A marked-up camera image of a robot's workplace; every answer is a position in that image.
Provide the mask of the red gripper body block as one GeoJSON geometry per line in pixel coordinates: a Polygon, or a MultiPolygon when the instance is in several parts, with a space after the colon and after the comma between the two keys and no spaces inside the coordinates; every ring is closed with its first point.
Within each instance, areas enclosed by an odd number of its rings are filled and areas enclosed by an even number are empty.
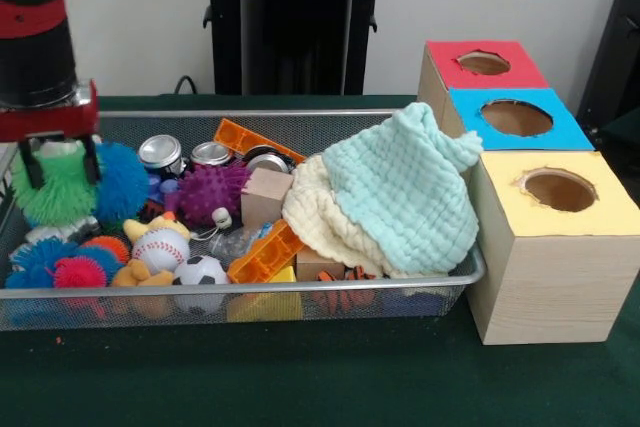
{"type": "Polygon", "coordinates": [[[1,141],[36,137],[80,138],[98,132],[99,109],[95,81],[83,80],[63,103],[37,108],[1,109],[1,141]]]}

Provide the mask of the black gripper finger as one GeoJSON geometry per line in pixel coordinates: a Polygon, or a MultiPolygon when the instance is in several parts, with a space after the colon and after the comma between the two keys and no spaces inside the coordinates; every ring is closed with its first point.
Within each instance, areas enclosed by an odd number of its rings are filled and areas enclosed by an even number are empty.
{"type": "Polygon", "coordinates": [[[101,180],[100,166],[97,157],[96,144],[91,135],[82,137],[82,145],[85,150],[83,165],[88,182],[101,180]]]}
{"type": "Polygon", "coordinates": [[[43,170],[39,161],[34,157],[31,144],[28,140],[19,142],[19,153],[25,167],[26,175],[31,187],[44,185],[43,170]]]}

